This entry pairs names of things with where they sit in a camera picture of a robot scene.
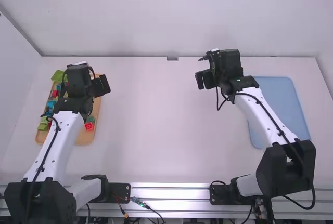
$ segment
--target white tabletop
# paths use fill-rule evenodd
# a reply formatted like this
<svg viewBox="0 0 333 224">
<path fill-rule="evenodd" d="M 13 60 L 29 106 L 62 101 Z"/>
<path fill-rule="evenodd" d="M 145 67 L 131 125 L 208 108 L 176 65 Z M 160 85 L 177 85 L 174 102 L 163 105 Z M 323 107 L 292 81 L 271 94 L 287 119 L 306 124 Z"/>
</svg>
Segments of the white tabletop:
<svg viewBox="0 0 333 224">
<path fill-rule="evenodd" d="M 198 90 L 197 57 L 46 57 L 40 64 L 19 121 L 2 158 L 1 181 L 21 179 L 41 146 L 35 142 L 55 70 L 87 60 L 105 73 L 111 93 L 103 96 L 95 139 L 75 146 L 68 178 L 105 174 L 118 182 L 229 182 L 253 173 L 263 151 L 249 139 L 236 106 L 216 111 L 215 90 Z M 288 76 L 295 85 L 317 149 L 315 186 L 333 187 L 333 101 L 314 58 L 242 57 L 247 75 Z"/>
</svg>

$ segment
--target red block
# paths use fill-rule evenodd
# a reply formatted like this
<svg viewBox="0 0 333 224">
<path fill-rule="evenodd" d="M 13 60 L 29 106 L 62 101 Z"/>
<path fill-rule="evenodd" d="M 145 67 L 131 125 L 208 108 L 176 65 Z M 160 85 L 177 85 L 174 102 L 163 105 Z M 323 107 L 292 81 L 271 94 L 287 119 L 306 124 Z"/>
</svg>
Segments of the red block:
<svg viewBox="0 0 333 224">
<path fill-rule="evenodd" d="M 94 130 L 94 124 L 93 123 L 87 123 L 84 125 L 86 131 L 92 131 Z"/>
<path fill-rule="evenodd" d="M 52 91 L 52 97 L 53 97 L 53 98 L 58 97 L 58 95 L 59 95 L 59 91 L 58 91 L 58 90 L 54 90 L 54 91 Z"/>
</svg>

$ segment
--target metal extrusion bar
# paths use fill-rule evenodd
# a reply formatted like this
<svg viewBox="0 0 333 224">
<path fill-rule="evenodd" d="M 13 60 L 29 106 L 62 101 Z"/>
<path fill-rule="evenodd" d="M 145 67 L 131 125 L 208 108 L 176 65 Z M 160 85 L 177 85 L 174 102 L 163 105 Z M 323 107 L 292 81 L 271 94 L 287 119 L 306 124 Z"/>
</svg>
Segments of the metal extrusion bar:
<svg viewBox="0 0 333 224">
<path fill-rule="evenodd" d="M 250 206 L 211 205 L 209 202 L 209 184 L 195 183 L 131 183 L 131 196 L 145 201 L 164 218 L 237 218 L 245 219 Z M 0 186 L 0 193 L 6 185 Z M 333 220 L 333 189 L 316 189 L 315 207 L 303 210 L 282 197 L 272 199 L 276 219 Z M 311 193 L 301 192 L 290 195 L 303 205 L 311 204 Z M 117 204 L 90 203 L 92 216 L 123 217 Z M 0 200 L 0 214 L 9 215 L 6 203 Z M 130 202 L 122 204 L 130 217 L 156 217 L 139 205 Z M 86 207 L 82 207 L 78 216 L 87 216 Z"/>
</svg>

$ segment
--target white wall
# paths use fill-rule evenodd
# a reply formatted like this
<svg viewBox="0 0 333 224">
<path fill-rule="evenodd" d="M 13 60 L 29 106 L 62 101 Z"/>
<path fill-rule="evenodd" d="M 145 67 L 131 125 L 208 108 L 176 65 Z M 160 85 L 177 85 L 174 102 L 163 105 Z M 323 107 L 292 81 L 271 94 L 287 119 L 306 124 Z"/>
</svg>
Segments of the white wall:
<svg viewBox="0 0 333 224">
<path fill-rule="evenodd" d="M 40 58 L 0 12 L 0 157 L 6 151 Z"/>
<path fill-rule="evenodd" d="M 333 93 L 333 0 L 0 0 L 44 55 L 316 56 Z"/>
</svg>

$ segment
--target green block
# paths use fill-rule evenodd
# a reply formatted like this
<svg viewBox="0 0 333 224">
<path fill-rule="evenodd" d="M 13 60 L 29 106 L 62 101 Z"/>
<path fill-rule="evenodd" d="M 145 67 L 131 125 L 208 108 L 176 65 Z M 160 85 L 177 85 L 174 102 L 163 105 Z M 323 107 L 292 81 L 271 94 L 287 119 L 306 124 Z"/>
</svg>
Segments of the green block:
<svg viewBox="0 0 333 224">
<path fill-rule="evenodd" d="M 52 81 L 54 81 L 54 82 L 56 82 L 56 83 L 61 83 L 62 82 L 62 76 L 63 76 L 63 71 L 61 71 L 61 70 L 57 70 L 54 74 L 53 74 L 53 76 L 51 77 L 51 80 Z M 63 78 L 63 80 L 65 81 L 65 82 L 67 82 L 67 75 L 65 75 L 65 77 Z"/>
<path fill-rule="evenodd" d="M 40 121 L 41 124 L 47 124 L 48 121 L 46 120 L 46 116 L 42 117 L 41 118 L 41 121 Z"/>
<path fill-rule="evenodd" d="M 41 131 L 48 131 L 48 124 L 40 123 L 37 129 Z"/>
<path fill-rule="evenodd" d="M 94 118 L 94 116 L 89 116 L 88 118 L 87 118 L 87 120 L 85 121 L 85 123 L 87 124 L 87 123 L 95 123 L 96 122 L 96 120 L 95 120 L 95 118 Z"/>
</svg>

